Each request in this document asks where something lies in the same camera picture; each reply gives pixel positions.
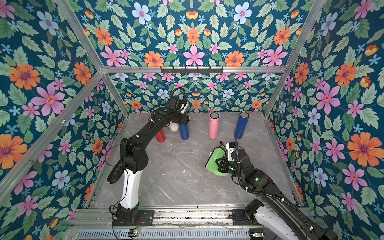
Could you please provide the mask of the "dark blue thermos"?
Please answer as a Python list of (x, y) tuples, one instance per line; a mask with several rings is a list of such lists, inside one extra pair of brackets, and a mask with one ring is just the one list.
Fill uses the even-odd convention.
[(179, 124), (179, 131), (182, 140), (188, 140), (190, 138), (189, 126)]

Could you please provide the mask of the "green microfiber cloth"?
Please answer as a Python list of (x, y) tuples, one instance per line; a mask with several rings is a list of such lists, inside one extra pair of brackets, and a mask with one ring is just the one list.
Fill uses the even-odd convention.
[(218, 170), (218, 167), (216, 164), (216, 160), (218, 160), (218, 159), (228, 160), (226, 148), (223, 146), (219, 146), (219, 147), (214, 148), (213, 151), (210, 153), (210, 156), (209, 156), (208, 161), (206, 163), (206, 169), (215, 175), (216, 175), (217, 170)]

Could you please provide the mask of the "red thermos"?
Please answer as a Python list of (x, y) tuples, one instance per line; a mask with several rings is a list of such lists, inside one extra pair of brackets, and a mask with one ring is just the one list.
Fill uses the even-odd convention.
[(155, 138), (158, 143), (163, 143), (166, 140), (166, 136), (164, 134), (163, 129), (161, 129), (156, 135)]

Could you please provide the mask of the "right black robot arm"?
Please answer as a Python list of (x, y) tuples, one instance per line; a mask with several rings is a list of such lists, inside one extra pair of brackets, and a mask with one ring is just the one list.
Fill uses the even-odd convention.
[(217, 176), (231, 176), (241, 189), (257, 196), (246, 205), (242, 221), (261, 224), (282, 240), (339, 239), (333, 230), (322, 228), (289, 201), (264, 171), (254, 167), (237, 140), (220, 143), (210, 153), (206, 169)]

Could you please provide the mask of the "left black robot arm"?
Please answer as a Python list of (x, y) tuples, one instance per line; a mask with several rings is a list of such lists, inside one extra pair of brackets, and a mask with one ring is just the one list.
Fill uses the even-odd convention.
[(114, 179), (124, 179), (122, 208), (132, 210), (139, 204), (139, 185), (141, 175), (148, 165), (149, 157), (146, 148), (151, 140), (166, 126), (171, 123), (182, 126), (188, 125), (190, 117), (187, 112), (189, 102), (186, 100), (186, 91), (183, 88), (174, 89), (164, 107), (159, 107), (151, 112), (148, 122), (130, 138), (122, 139), (120, 160)]

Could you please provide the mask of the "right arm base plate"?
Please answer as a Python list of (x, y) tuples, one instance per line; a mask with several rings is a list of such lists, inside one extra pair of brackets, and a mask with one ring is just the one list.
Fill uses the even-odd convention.
[(255, 217), (249, 210), (241, 209), (236, 210), (233, 209), (228, 218), (233, 220), (233, 225), (235, 226), (248, 226), (255, 225), (257, 223)]

